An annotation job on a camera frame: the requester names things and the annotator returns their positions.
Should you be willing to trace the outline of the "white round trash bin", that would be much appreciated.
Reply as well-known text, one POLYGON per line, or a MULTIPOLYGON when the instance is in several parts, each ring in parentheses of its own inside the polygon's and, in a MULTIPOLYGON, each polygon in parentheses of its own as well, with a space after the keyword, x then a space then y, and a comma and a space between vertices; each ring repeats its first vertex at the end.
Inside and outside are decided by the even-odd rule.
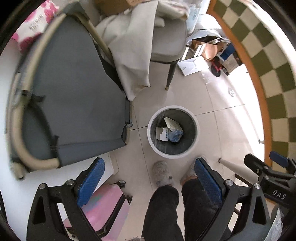
POLYGON ((182 106, 166 106, 158 110, 147 126, 151 148, 166 159, 187 156, 196 146, 200 127, 196 117, 182 106))

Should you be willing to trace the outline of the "pink flower paper bag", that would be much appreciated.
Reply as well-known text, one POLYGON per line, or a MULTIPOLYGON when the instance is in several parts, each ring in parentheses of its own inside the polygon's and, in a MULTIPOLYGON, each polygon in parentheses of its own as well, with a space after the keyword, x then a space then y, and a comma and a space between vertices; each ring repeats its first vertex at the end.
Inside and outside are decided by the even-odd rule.
POLYGON ((45 1, 24 20, 12 36, 12 39, 18 43, 21 53, 43 34, 59 8, 53 1, 45 1))

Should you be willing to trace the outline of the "right grey slipper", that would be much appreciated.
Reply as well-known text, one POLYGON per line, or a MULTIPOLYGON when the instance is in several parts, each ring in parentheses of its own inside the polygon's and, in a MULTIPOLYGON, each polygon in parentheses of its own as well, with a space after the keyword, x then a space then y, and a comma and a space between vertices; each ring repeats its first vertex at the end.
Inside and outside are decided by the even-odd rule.
POLYGON ((184 174, 184 176, 180 180, 180 184, 183 186, 187 181, 197 179, 197 175, 195 172, 195 161, 192 162, 192 164, 189 166, 189 169, 184 174))

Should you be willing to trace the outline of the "cat pattern table cloth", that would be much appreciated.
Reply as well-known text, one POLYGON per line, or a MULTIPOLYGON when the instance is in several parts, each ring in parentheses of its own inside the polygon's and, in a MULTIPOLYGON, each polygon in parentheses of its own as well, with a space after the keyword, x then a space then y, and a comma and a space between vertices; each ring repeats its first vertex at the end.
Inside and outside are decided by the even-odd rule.
POLYGON ((264 131, 264 161, 283 171, 269 153, 295 158, 295 48, 275 17, 255 1, 210 1, 207 14, 234 44, 255 87, 264 131))

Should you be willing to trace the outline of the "left grey slipper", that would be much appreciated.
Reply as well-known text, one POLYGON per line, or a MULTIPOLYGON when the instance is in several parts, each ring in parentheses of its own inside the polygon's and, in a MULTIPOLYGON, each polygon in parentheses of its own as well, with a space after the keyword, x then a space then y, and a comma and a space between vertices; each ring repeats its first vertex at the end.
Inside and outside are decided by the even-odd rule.
POLYGON ((157 187, 166 185, 173 186, 174 180, 169 170, 169 166, 165 161, 158 161, 152 167, 153 177, 157 187))

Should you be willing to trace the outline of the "grey folding bed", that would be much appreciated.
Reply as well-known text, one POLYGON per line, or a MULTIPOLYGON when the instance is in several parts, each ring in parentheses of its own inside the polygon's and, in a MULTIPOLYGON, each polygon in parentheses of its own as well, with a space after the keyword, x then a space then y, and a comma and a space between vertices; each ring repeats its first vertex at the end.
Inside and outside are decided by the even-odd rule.
POLYGON ((126 145, 132 105, 82 13, 55 17, 21 61, 6 109, 17 179, 126 145))

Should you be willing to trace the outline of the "blue white plastic bag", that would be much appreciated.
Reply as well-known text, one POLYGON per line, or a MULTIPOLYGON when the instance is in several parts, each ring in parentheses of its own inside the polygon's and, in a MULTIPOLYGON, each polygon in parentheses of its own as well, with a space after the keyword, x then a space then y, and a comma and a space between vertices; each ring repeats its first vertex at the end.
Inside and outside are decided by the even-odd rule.
POLYGON ((169 133, 168 133, 168 140, 172 143, 177 143, 180 141, 181 137, 183 136, 183 131, 180 131, 180 130, 169 130, 169 133))

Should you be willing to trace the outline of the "grey upholstered chair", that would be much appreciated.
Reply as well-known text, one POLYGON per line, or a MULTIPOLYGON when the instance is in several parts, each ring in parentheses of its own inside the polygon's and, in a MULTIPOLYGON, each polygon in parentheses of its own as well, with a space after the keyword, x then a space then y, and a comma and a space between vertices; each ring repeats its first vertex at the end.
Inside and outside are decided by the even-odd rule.
POLYGON ((151 61, 170 66, 165 90, 169 89, 177 63, 184 54, 186 37, 186 22, 180 19, 165 19, 164 27, 154 28, 151 61))

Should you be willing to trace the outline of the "brown cardboard shipping box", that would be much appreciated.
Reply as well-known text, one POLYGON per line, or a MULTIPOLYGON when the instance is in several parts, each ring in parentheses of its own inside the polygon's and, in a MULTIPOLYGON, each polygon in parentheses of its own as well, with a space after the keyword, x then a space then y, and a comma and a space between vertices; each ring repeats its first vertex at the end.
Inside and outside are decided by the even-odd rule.
POLYGON ((96 0, 96 7, 105 15, 116 15, 123 11, 136 7, 141 3, 149 3, 151 1, 142 0, 96 0))

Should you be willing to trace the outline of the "grey slipper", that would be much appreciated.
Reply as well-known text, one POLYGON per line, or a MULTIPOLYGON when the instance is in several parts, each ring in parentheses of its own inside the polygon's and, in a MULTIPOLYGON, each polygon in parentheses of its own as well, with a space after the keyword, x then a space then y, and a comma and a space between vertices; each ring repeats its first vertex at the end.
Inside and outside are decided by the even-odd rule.
POLYGON ((169 166, 165 161, 158 161, 152 167, 153 177, 157 187, 166 185, 173 186, 174 180, 169 170, 169 166))
POLYGON ((180 180, 180 184, 183 186, 187 181, 197 179, 197 175, 195 172, 195 161, 192 162, 192 164, 189 166, 189 169, 184 174, 184 176, 180 180))

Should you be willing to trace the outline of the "white paper envelope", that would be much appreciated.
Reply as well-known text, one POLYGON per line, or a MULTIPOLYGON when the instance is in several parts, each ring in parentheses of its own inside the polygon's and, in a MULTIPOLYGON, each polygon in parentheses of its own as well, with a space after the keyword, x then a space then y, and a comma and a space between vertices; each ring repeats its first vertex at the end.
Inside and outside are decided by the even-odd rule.
POLYGON ((177 65, 184 76, 204 71, 209 68, 208 64, 202 56, 180 61, 177 65))

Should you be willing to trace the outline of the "beige cloth on chair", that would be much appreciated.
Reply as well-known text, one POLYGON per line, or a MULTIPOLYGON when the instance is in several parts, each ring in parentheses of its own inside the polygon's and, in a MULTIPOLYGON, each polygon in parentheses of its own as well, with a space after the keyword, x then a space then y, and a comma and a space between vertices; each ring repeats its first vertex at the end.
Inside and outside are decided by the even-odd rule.
POLYGON ((150 86, 149 66, 155 27, 165 19, 185 21, 189 5, 184 1, 151 1, 126 13, 104 18, 95 30, 112 53, 121 85, 129 101, 150 86))

